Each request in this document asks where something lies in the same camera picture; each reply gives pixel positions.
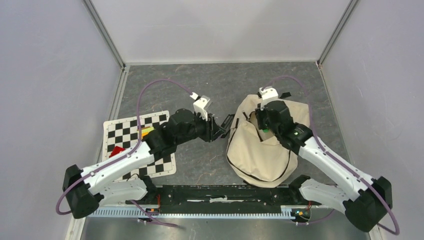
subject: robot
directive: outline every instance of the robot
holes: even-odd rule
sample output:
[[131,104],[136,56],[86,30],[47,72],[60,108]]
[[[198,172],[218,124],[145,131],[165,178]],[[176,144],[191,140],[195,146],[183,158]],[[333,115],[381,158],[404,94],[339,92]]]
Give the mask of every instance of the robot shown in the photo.
[[[255,110],[258,127],[270,130],[280,144],[311,162],[329,176],[336,186],[319,183],[301,175],[289,184],[294,199],[314,201],[343,213],[359,230],[369,232],[393,207],[392,186],[384,177],[374,178],[349,164],[328,148],[305,125],[293,122],[290,110],[272,87],[260,88],[262,102]],[[200,138],[212,142],[228,133],[234,115],[228,115],[222,125],[207,112],[211,100],[192,93],[194,112],[179,109],[169,121],[149,132],[136,145],[107,161],[65,171],[63,195],[76,219],[84,218],[100,206],[126,200],[141,200],[154,188],[149,178],[114,182],[133,169],[153,163],[174,153],[177,146]]]

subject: white ruler strip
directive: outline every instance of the white ruler strip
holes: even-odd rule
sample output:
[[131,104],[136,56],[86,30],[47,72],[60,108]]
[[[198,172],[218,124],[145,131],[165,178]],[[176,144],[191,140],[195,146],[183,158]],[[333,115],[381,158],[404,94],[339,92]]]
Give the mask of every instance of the white ruler strip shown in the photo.
[[[291,208],[281,208],[281,213],[225,213],[225,214],[182,214],[167,213],[153,215],[162,219],[295,219],[290,216]],[[95,218],[146,218],[147,216],[137,207],[133,206],[110,206],[99,207],[88,217]]]

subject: beige tote bag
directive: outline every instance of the beige tote bag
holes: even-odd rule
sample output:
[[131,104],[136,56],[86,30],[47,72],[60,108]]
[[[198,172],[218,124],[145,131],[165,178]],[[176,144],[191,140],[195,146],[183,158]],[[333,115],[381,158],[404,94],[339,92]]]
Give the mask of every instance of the beige tote bag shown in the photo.
[[[309,127],[308,105],[283,100],[295,123]],[[238,106],[231,124],[226,157],[235,173],[248,184],[275,188],[298,166],[298,156],[287,150],[271,131],[258,129],[255,109],[262,99],[248,95]]]

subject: white panel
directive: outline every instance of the white panel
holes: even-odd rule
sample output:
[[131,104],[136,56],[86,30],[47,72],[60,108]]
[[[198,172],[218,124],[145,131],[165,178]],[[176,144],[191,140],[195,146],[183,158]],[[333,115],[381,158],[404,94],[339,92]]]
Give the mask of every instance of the white panel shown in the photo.
[[127,63],[316,60],[349,0],[93,0]]
[[423,11],[422,0],[360,1],[323,66],[351,161],[392,183],[396,239],[424,234]]
[[6,0],[0,73],[0,238],[64,239],[64,173],[96,160],[120,68],[82,1]]

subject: checkerboard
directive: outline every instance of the checkerboard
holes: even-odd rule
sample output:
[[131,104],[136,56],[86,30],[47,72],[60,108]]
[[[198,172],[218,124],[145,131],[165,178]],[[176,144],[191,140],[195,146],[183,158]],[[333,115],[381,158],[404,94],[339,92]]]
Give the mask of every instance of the checkerboard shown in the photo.
[[[160,111],[140,116],[141,127],[159,127],[167,122],[170,117],[169,111]],[[115,146],[127,149],[135,145],[139,138],[137,129],[137,117],[128,117],[118,120],[105,121],[103,124],[103,148],[102,161],[105,161],[111,155]],[[140,176],[149,175],[151,178],[174,174],[177,171],[175,163],[175,154],[172,153],[162,159],[159,159],[149,165],[141,166],[131,172],[123,175],[117,181],[127,180],[134,174]]]

